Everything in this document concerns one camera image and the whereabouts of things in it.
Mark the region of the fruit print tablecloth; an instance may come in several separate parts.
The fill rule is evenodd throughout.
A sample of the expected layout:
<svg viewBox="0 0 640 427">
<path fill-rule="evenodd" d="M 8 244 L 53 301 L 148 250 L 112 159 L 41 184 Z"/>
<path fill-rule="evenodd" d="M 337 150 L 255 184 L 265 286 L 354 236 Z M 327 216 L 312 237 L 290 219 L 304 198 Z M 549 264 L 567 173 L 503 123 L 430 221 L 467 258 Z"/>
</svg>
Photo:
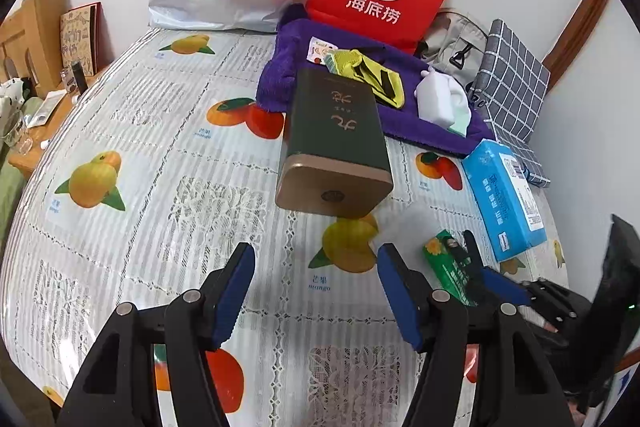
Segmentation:
<svg viewBox="0 0 640 427">
<path fill-rule="evenodd" d="M 1 332 L 40 390 L 64 397 L 123 301 L 166 305 L 241 242 L 256 271 L 224 346 L 235 426 L 398 426 L 422 357 L 373 263 L 336 265 L 331 217 L 274 198 L 282 124 L 254 107 L 272 35 L 212 32 L 178 54 L 152 30 L 66 119 L 26 184 L 2 267 Z"/>
</svg>

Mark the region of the beige backpack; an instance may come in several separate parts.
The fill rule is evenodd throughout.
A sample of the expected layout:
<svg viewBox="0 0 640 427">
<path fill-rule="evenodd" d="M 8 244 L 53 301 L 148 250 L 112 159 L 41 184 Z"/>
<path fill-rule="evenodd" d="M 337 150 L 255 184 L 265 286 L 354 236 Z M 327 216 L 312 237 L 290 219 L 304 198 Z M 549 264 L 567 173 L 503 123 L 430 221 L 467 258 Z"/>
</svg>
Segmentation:
<svg viewBox="0 0 640 427">
<path fill-rule="evenodd" d="M 414 55 L 466 87 L 480 70 L 487 39 L 488 29 L 468 14 L 440 9 Z"/>
</svg>

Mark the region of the dark green tea box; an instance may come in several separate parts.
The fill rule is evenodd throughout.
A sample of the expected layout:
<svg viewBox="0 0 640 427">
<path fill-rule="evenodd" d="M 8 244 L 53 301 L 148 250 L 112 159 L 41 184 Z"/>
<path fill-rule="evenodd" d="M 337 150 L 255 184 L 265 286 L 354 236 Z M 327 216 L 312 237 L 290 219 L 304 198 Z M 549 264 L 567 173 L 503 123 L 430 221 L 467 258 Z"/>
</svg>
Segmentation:
<svg viewBox="0 0 640 427">
<path fill-rule="evenodd" d="M 285 117 L 276 205 L 360 219 L 393 188 L 370 86 L 325 69 L 299 69 Z"/>
</svg>

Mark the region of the brown door frame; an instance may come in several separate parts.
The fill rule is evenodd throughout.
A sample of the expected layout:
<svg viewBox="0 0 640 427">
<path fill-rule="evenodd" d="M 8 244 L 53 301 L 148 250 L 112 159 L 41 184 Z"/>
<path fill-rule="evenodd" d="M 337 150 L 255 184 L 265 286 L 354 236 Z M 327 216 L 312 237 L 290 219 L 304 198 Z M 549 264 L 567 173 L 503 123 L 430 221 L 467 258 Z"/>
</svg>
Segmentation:
<svg viewBox="0 0 640 427">
<path fill-rule="evenodd" d="M 577 8 L 542 64 L 550 72 L 551 90 L 589 40 L 608 5 L 608 0 L 580 0 Z"/>
</svg>

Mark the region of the purple towel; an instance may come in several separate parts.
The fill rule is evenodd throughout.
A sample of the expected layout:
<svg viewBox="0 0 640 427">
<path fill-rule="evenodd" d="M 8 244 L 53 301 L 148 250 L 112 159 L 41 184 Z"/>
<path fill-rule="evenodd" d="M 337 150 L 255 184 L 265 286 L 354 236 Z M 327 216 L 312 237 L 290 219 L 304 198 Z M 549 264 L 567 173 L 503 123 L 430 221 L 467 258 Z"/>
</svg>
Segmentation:
<svg viewBox="0 0 640 427">
<path fill-rule="evenodd" d="M 257 105 L 268 112 L 284 113 L 291 105 L 297 72 L 309 67 L 329 72 L 329 66 L 308 57 L 312 40 L 329 43 L 337 60 L 347 63 L 347 74 L 370 87 L 378 102 L 383 132 L 391 138 L 464 157 L 492 132 L 476 110 L 464 135 L 419 117 L 414 90 L 426 64 L 388 44 L 312 20 L 303 5 L 292 4 L 278 23 L 272 59 L 260 75 Z"/>
</svg>

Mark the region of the green patterned tissue packet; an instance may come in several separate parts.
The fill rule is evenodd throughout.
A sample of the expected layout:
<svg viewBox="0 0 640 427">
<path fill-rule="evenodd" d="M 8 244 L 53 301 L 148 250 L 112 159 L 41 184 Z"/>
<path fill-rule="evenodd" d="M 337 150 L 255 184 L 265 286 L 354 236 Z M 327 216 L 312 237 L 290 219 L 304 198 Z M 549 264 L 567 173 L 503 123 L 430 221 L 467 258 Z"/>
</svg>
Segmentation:
<svg viewBox="0 0 640 427">
<path fill-rule="evenodd" d="M 336 50 L 337 46 L 335 44 L 317 37 L 311 37 L 308 44 L 306 60 L 311 64 L 325 65 L 326 57 Z"/>
</svg>

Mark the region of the yellow black pouch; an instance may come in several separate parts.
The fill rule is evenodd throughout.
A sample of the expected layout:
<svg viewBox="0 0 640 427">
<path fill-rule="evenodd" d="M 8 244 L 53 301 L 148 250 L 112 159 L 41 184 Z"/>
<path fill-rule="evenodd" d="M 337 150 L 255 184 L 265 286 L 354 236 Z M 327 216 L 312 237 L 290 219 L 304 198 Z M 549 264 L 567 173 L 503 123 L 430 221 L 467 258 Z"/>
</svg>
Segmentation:
<svg viewBox="0 0 640 427">
<path fill-rule="evenodd" d="M 326 68 L 331 74 L 367 83 L 379 100 L 393 108 L 401 109 L 405 105 L 404 85 L 398 72 L 358 50 L 333 51 L 326 57 Z"/>
</svg>

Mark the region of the blue tissue pack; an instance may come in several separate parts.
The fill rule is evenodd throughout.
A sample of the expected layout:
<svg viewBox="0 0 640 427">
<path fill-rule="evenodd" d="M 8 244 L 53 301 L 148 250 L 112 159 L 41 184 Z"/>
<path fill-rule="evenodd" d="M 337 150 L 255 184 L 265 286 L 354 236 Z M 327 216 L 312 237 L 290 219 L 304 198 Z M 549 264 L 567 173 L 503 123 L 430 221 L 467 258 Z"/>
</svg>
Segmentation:
<svg viewBox="0 0 640 427">
<path fill-rule="evenodd" d="M 462 166 L 498 262 L 547 240 L 532 189 L 509 147 L 483 140 L 462 160 Z"/>
</svg>

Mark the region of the mint green cloth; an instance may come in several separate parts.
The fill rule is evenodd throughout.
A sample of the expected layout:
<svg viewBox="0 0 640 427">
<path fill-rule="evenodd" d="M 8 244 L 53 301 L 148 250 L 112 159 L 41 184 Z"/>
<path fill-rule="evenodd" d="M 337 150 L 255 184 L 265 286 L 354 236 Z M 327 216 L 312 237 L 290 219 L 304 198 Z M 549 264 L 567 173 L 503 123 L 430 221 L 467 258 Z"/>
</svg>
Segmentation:
<svg viewBox="0 0 640 427">
<path fill-rule="evenodd" d="M 455 107 L 452 110 L 452 115 L 454 115 L 454 121 L 446 127 L 446 130 L 465 138 L 468 135 L 468 128 L 471 122 L 471 109 L 469 106 Z"/>
</svg>

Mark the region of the grey plaid cushion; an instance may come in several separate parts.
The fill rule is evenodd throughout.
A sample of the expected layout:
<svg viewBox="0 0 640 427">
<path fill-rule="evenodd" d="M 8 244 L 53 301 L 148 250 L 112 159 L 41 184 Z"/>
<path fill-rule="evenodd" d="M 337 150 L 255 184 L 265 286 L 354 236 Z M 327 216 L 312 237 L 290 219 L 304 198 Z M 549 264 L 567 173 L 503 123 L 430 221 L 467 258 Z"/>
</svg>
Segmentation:
<svg viewBox="0 0 640 427">
<path fill-rule="evenodd" d="M 550 185 L 529 146 L 547 94 L 550 72 L 503 21 L 491 23 L 469 99 L 496 140 L 518 158 L 528 183 Z"/>
</svg>

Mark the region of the green snack packet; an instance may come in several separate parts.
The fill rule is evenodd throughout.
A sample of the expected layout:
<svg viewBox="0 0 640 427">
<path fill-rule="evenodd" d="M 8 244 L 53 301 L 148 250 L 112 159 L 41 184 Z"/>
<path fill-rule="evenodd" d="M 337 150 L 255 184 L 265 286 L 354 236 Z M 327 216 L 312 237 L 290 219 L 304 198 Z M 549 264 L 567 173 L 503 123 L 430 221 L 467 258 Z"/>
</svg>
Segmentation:
<svg viewBox="0 0 640 427">
<path fill-rule="evenodd" d="M 469 277 L 457 262 L 454 253 L 466 258 L 461 245 L 447 230 L 440 231 L 423 246 L 426 262 L 437 277 L 444 291 L 456 297 L 465 306 L 475 307 L 476 302 L 469 296 L 466 285 Z"/>
</svg>

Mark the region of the brown patterned box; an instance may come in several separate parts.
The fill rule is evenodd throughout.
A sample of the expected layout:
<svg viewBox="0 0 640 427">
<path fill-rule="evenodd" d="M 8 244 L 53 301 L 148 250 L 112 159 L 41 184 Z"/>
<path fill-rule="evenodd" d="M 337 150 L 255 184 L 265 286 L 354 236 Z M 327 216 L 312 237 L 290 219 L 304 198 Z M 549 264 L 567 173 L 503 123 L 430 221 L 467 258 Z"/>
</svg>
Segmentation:
<svg viewBox="0 0 640 427">
<path fill-rule="evenodd" d="M 99 72 L 99 21 L 101 3 L 73 8 L 60 17 L 62 65 L 70 69 L 79 62 L 86 76 Z"/>
</svg>

